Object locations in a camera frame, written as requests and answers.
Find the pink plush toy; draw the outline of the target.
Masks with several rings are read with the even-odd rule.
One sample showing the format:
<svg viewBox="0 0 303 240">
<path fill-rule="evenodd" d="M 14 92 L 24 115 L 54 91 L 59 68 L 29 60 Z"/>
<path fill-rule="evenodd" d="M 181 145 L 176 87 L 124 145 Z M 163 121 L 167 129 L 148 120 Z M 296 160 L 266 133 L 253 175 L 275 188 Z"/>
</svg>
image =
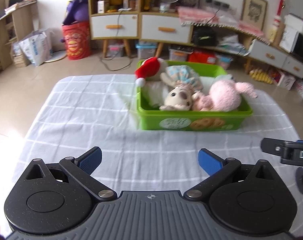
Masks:
<svg viewBox="0 0 303 240">
<path fill-rule="evenodd" d="M 250 83 L 219 80 L 212 84 L 207 95 L 201 91 L 193 94 L 192 110 L 230 112 L 240 106 L 243 94 L 251 98 L 258 97 Z"/>
</svg>

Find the doll with checked dress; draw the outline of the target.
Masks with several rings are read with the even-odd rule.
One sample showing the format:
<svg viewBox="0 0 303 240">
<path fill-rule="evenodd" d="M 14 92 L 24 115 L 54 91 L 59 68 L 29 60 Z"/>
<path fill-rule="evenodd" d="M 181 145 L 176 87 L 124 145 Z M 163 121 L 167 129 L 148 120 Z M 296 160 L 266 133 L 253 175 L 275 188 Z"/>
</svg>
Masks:
<svg viewBox="0 0 303 240">
<path fill-rule="evenodd" d="M 193 94 L 203 90 L 199 74 L 187 65 L 167 67 L 160 79 L 172 88 L 159 107 L 161 111 L 189 111 L 193 106 Z"/>
</svg>

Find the santa hat plush toy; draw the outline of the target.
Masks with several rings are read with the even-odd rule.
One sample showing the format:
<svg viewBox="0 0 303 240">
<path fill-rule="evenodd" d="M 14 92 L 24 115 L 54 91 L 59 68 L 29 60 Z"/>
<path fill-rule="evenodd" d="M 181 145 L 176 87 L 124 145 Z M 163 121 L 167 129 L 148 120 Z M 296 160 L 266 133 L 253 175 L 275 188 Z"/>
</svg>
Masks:
<svg viewBox="0 0 303 240">
<path fill-rule="evenodd" d="M 159 57 L 144 60 L 135 71 L 136 86 L 144 87 L 147 81 L 160 80 L 160 74 L 168 67 L 167 62 Z"/>
</svg>

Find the yellow egg tray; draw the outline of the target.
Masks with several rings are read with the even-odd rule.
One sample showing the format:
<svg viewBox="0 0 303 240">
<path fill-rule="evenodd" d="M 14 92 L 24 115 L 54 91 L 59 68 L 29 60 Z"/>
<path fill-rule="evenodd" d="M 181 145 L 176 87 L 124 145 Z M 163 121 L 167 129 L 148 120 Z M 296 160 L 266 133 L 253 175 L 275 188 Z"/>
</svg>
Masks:
<svg viewBox="0 0 303 240">
<path fill-rule="evenodd" d="M 272 84 L 273 83 L 271 77 L 269 77 L 267 72 L 263 71 L 260 68 L 252 69 L 249 72 L 249 75 L 255 81 L 263 82 L 263 83 L 267 83 L 267 84 Z"/>
</svg>

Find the green plastic bin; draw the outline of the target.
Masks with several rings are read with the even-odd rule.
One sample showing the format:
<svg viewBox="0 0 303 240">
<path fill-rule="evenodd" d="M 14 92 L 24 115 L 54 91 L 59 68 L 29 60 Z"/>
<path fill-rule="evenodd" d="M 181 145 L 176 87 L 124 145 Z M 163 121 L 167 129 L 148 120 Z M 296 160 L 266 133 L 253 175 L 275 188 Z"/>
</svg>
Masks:
<svg viewBox="0 0 303 240">
<path fill-rule="evenodd" d="M 226 71 L 214 64 L 195 62 L 166 61 L 168 66 L 187 65 L 200 76 L 203 92 L 208 94 L 213 83 L 219 80 L 232 80 Z M 182 130 L 182 131 L 223 131 L 235 130 L 246 117 L 252 114 L 252 109 L 241 96 L 240 106 L 230 112 L 213 111 L 161 111 L 159 107 L 151 107 L 142 95 L 142 88 L 137 87 L 137 113 L 143 130 Z"/>
</svg>

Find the white crumpled cloth left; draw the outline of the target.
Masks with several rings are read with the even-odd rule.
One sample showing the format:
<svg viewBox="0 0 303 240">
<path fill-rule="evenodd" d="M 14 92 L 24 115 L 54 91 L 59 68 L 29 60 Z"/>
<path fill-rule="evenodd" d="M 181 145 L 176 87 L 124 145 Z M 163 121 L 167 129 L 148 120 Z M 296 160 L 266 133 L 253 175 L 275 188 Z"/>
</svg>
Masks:
<svg viewBox="0 0 303 240">
<path fill-rule="evenodd" d="M 151 107 L 164 105 L 164 100 L 170 88 L 162 81 L 148 81 L 142 88 L 142 95 Z"/>
</svg>

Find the red cardboard box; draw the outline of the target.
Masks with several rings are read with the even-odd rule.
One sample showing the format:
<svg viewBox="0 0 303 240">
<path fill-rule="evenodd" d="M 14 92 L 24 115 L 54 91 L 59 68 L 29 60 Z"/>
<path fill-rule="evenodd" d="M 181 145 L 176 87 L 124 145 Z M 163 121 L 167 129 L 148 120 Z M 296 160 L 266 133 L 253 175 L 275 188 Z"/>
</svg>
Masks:
<svg viewBox="0 0 303 240">
<path fill-rule="evenodd" d="M 216 55 L 212 51 L 208 50 L 194 50 L 188 56 L 188 62 L 215 64 Z"/>
</svg>

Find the white paper bag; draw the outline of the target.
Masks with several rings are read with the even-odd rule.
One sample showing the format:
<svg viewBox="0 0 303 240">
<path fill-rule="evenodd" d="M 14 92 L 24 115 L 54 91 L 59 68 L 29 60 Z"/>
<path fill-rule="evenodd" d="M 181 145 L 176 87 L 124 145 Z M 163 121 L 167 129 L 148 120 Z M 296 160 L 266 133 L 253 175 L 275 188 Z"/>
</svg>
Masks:
<svg viewBox="0 0 303 240">
<path fill-rule="evenodd" d="M 13 43 L 15 53 L 22 53 L 34 66 L 38 67 L 53 55 L 51 30 L 32 31 L 21 41 Z"/>
</svg>

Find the red printed bucket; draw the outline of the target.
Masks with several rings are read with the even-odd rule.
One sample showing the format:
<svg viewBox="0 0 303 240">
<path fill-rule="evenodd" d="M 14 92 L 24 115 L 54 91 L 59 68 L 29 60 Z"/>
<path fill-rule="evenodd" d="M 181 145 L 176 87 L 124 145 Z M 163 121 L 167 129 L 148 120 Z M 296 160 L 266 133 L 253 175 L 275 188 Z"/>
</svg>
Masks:
<svg viewBox="0 0 303 240">
<path fill-rule="evenodd" d="M 69 60 L 80 60 L 91 54 L 89 22 L 75 22 L 62 26 L 63 41 Z"/>
</svg>

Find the clear storage box blue lid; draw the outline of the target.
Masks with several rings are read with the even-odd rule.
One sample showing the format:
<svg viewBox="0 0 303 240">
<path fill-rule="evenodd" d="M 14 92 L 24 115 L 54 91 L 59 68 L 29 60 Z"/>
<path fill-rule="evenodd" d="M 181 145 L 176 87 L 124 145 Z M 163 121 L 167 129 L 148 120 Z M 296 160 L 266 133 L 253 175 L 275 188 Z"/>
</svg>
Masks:
<svg viewBox="0 0 303 240">
<path fill-rule="evenodd" d="M 135 44 L 138 59 L 148 59 L 154 57 L 157 49 L 157 43 L 138 42 Z"/>
</svg>

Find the pink table runner cloth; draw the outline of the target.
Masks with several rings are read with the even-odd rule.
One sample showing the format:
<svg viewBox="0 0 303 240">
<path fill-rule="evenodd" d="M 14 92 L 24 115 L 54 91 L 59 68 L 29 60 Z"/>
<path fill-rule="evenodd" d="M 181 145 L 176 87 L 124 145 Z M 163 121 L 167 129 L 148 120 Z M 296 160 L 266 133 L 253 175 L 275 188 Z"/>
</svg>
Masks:
<svg viewBox="0 0 303 240">
<path fill-rule="evenodd" d="M 228 12 L 220 9 L 214 10 L 210 8 L 209 10 L 204 10 L 190 7 L 178 7 L 177 12 L 181 25 L 229 28 L 256 38 L 265 37 L 264 33 L 255 26 L 241 20 L 237 20 Z"/>
</svg>

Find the purple plush toy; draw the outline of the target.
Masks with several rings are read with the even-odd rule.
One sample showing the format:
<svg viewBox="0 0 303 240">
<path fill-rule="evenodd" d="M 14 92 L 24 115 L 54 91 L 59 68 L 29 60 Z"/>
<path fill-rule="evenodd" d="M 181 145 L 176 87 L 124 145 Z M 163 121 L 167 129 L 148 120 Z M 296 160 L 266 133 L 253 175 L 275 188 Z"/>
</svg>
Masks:
<svg viewBox="0 0 303 240">
<path fill-rule="evenodd" d="M 89 21 L 88 0 L 72 0 L 67 6 L 67 14 L 63 25 L 72 25 L 74 22 Z"/>
</svg>

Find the wooden desk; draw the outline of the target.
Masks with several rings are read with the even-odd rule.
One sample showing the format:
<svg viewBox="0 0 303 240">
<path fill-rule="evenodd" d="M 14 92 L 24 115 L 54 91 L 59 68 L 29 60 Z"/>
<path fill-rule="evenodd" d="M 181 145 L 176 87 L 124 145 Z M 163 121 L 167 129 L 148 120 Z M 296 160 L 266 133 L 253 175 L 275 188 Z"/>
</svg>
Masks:
<svg viewBox="0 0 303 240">
<path fill-rule="evenodd" d="M 37 0 L 0 0 L 0 71 L 13 63 L 12 48 L 34 30 Z"/>
</svg>

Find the wooden shelf cabinet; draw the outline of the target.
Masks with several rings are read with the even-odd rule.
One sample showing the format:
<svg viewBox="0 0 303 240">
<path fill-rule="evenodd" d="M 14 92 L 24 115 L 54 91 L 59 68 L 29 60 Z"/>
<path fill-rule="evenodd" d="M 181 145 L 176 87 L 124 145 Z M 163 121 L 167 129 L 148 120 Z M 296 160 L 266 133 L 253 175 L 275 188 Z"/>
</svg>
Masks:
<svg viewBox="0 0 303 240">
<path fill-rule="evenodd" d="M 136 0 L 134 10 L 100 13 L 98 1 L 88 0 L 88 13 L 91 39 L 102 41 L 103 57 L 110 40 L 122 40 L 128 56 L 131 56 L 130 40 L 156 42 L 156 56 L 160 56 L 165 44 L 191 45 L 193 28 L 182 26 L 176 12 L 146 11 L 144 0 Z"/>
</svg>

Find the cartoon girl picture frame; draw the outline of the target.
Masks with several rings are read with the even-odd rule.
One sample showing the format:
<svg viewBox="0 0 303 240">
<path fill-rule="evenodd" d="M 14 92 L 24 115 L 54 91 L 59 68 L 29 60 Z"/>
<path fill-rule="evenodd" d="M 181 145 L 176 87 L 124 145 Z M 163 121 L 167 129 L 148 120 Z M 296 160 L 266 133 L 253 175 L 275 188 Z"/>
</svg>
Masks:
<svg viewBox="0 0 303 240">
<path fill-rule="evenodd" d="M 240 19 L 259 30 L 264 29 L 268 1 L 243 0 L 243 8 Z"/>
</svg>

